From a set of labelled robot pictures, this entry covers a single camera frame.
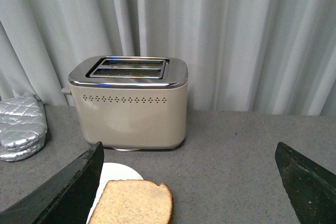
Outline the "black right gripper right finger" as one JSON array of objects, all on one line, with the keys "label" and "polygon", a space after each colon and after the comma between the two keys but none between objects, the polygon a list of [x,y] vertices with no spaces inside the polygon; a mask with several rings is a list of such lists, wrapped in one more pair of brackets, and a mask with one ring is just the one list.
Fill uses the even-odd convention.
[{"label": "black right gripper right finger", "polygon": [[279,142],[275,160],[300,223],[335,223],[335,174]]}]

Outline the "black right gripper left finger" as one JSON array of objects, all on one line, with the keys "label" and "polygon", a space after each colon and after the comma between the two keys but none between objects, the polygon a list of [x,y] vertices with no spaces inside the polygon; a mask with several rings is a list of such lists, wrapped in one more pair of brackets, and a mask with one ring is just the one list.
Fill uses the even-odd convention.
[{"label": "black right gripper left finger", "polygon": [[1,212],[1,223],[86,223],[100,184],[101,142]]}]

